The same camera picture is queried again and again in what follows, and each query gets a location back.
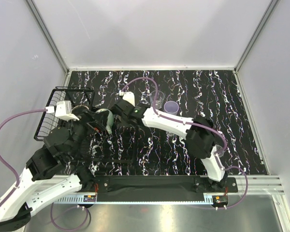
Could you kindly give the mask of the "black mug red inside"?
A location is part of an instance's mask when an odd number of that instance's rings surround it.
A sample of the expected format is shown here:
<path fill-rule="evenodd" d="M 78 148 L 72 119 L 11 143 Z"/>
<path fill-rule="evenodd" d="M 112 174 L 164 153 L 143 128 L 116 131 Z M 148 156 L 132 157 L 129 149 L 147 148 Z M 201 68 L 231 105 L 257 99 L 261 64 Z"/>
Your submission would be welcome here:
<path fill-rule="evenodd" d="M 89 110 L 89 107 L 86 105 L 77 105 L 72 109 L 72 113 L 76 116 L 81 115 L 84 111 Z"/>

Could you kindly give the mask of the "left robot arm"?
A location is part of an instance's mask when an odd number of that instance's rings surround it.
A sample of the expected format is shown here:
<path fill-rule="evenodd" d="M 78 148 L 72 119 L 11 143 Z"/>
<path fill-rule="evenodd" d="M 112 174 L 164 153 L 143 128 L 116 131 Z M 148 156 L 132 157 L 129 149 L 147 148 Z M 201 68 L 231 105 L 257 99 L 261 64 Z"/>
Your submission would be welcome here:
<path fill-rule="evenodd" d="M 35 112 L 25 111 L 7 118 L 0 124 L 0 130 L 10 120 Z M 99 132 L 108 127 L 107 111 L 84 110 L 72 117 L 68 127 L 57 127 L 44 138 L 43 147 L 27 161 L 21 174 L 0 155 L 0 161 L 16 177 L 16 182 L 0 197 L 0 232 L 14 232 L 22 228 L 32 216 L 67 194 L 99 189 L 94 175 L 81 165 L 62 182 L 39 193 L 35 192 L 46 180 L 60 172 L 67 162 L 80 158 L 81 144 L 89 129 Z"/>

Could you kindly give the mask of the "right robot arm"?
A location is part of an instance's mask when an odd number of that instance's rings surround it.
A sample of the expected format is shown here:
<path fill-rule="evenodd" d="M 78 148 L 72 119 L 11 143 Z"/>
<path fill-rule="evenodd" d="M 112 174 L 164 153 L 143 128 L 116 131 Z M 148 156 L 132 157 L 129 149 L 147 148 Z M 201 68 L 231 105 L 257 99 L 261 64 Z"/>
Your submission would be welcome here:
<path fill-rule="evenodd" d="M 202 116 L 174 116 L 146 104 L 133 106 L 124 99 L 112 106 L 111 111 L 128 124 L 160 129 L 183 138 L 188 155 L 200 159 L 203 163 L 208 188 L 215 192 L 226 188 L 228 174 L 219 155 L 224 152 L 227 143 L 224 137 L 213 129 L 208 119 Z"/>

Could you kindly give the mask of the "green glazed ceramic mug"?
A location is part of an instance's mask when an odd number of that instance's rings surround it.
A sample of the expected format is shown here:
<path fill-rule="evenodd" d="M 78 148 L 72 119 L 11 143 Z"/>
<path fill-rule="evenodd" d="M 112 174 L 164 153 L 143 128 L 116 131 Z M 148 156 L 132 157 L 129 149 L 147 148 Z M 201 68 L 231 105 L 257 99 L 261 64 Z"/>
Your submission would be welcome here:
<path fill-rule="evenodd" d="M 108 134 L 112 134 L 112 126 L 114 124 L 114 115 L 113 113 L 106 108 L 99 109 L 96 113 L 102 117 L 102 124 L 105 127 L 105 130 Z"/>

